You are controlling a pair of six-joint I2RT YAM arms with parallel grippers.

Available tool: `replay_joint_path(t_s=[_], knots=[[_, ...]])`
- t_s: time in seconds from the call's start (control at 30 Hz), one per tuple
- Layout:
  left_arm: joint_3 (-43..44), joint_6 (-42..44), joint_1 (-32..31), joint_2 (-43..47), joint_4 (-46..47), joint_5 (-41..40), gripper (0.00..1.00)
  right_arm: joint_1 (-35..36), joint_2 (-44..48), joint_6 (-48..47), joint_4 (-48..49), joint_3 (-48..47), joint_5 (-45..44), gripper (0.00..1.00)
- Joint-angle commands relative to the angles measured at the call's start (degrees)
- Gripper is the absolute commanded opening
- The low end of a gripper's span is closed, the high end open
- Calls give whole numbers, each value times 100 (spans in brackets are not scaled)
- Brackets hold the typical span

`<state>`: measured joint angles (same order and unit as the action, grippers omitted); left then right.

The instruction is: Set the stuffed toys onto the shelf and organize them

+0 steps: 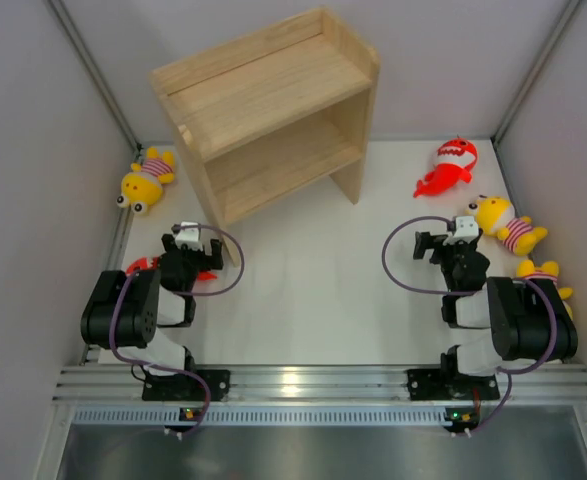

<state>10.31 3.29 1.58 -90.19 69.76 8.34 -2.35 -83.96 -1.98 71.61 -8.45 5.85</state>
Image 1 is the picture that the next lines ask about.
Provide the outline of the red shark plush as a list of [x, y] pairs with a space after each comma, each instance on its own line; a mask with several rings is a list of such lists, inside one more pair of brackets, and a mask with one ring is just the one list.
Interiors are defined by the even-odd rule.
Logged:
[[460, 182], [469, 184], [478, 159], [477, 147], [470, 140], [456, 137], [444, 142], [437, 149], [432, 169], [417, 181], [413, 197], [438, 196]]
[[[154, 270], [159, 266], [159, 257], [141, 257], [131, 263], [125, 270], [126, 275], [131, 275], [138, 270]], [[196, 279], [198, 281], [216, 280], [217, 276], [210, 271], [200, 272]]]

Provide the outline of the yellow plush toy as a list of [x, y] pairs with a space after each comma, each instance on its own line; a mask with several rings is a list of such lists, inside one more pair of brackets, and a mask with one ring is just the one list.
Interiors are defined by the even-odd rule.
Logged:
[[146, 214], [158, 203], [166, 185], [175, 180], [175, 158], [171, 151], [160, 153], [155, 147], [146, 151], [141, 163], [132, 163], [120, 185], [116, 204], [130, 209], [135, 215]]
[[571, 287], [559, 286], [559, 275], [560, 266], [556, 261], [546, 261], [541, 265], [536, 265], [532, 260], [526, 259], [520, 262], [516, 269], [517, 277], [551, 280], [558, 291], [559, 297], [562, 300], [569, 317], [573, 318], [573, 310], [567, 303], [573, 295], [573, 289]]
[[473, 216], [485, 235], [496, 238], [516, 256], [526, 256], [548, 236], [548, 229], [534, 226], [528, 216], [518, 216], [506, 198], [479, 195], [466, 212]]

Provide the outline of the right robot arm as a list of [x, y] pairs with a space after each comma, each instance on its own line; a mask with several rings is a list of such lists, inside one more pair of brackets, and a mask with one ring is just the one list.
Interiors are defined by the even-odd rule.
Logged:
[[430, 250], [429, 262], [440, 267], [447, 287], [441, 313], [445, 323], [478, 330], [477, 339], [453, 346], [441, 356], [439, 382], [453, 397], [509, 364], [526, 360], [533, 366], [572, 357], [578, 346], [572, 310], [566, 303], [573, 290], [560, 287], [555, 261], [520, 262], [516, 276], [489, 277], [490, 261], [477, 251], [482, 233], [460, 237], [453, 232], [415, 234], [413, 258]]

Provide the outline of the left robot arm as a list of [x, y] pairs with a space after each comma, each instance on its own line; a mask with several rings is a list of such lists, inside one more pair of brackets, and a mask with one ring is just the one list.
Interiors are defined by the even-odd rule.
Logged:
[[170, 340], [166, 329], [189, 327], [195, 319], [192, 291], [204, 277], [224, 267], [222, 242], [205, 246], [198, 229], [175, 230], [161, 238], [164, 252], [146, 264], [103, 271], [80, 320], [84, 342], [137, 365], [145, 379], [164, 380], [177, 399], [192, 397], [199, 386], [188, 348]]

